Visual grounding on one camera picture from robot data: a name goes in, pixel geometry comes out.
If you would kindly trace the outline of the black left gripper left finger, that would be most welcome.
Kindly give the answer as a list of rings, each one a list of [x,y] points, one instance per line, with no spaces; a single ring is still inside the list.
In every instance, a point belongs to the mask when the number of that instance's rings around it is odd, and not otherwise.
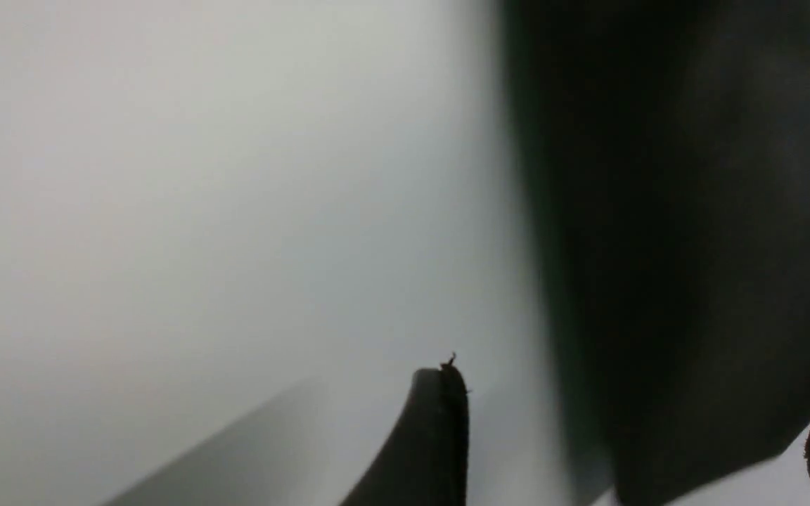
[[[414,372],[388,438],[342,505],[467,503],[470,391],[456,357]]]

